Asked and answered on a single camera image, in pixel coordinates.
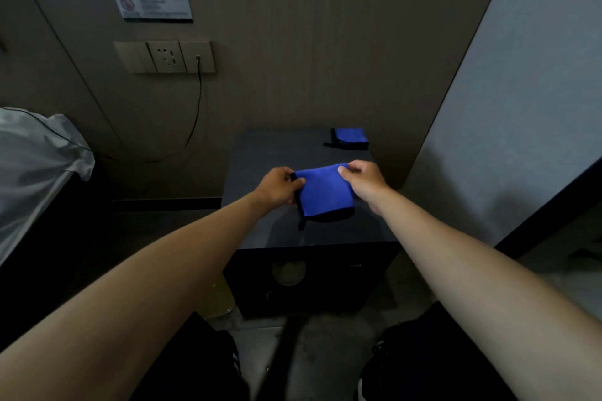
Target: blue towel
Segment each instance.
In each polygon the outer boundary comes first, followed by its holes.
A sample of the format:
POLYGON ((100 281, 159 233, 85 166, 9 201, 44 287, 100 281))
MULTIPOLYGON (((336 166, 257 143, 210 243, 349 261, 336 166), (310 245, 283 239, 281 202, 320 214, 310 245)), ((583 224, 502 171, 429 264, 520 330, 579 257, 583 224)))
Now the blue towel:
POLYGON ((305 221, 333 222, 351 217, 355 212, 353 190, 336 170, 347 163, 295 171, 291 179, 305 178, 305 185, 295 192, 295 200, 301 214, 299 230, 305 228, 305 221))
POLYGON ((364 135, 364 129, 358 128, 336 128, 336 138, 345 143, 367 143, 368 139, 364 135))
POLYGON ((332 128, 330 130, 331 143, 324 143, 329 148, 345 149, 346 151, 367 151, 368 139, 364 129, 357 128, 332 128))

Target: switch panel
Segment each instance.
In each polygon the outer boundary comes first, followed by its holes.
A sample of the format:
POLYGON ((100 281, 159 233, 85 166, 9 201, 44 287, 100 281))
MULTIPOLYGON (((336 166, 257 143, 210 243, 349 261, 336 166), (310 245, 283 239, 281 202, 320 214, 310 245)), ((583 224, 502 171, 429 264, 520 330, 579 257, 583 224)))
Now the switch panel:
POLYGON ((130 73, 156 73, 146 42, 113 42, 117 54, 130 73))
POLYGON ((184 58, 176 40, 147 42, 159 73, 186 73, 184 58))
POLYGON ((203 73, 215 73, 213 52, 210 42, 180 42, 184 62, 188 73, 196 73, 196 56, 200 57, 201 71, 203 73))

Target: person's left hand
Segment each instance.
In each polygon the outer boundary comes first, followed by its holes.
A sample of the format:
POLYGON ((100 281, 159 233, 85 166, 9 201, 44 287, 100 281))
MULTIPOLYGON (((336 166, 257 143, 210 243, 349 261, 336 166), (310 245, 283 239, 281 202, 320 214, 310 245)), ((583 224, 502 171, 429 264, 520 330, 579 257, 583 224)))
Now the person's left hand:
POLYGON ((265 203, 268 211, 289 203, 295 204, 293 192, 301 189, 305 178, 297 178, 291 182, 291 170, 287 166, 272 168, 255 189, 255 194, 265 203))

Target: forearm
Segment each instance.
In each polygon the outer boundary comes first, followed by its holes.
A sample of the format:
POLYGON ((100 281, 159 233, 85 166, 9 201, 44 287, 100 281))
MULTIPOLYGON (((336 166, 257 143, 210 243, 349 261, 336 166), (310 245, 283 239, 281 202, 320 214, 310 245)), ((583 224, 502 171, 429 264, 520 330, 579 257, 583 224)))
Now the forearm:
POLYGON ((519 398, 602 391, 600 323, 502 253, 383 191, 376 205, 437 297, 519 398))
POLYGON ((119 264, 0 355, 0 398, 126 399, 266 211, 249 194, 119 264))

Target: no smoking symbol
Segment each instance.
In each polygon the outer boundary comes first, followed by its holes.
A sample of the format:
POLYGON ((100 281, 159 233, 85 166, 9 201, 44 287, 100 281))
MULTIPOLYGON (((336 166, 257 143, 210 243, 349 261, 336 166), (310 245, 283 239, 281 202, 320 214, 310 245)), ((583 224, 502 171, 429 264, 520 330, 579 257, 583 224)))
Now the no smoking symbol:
POLYGON ((132 0, 120 0, 119 3, 129 12, 134 9, 134 2, 132 0))

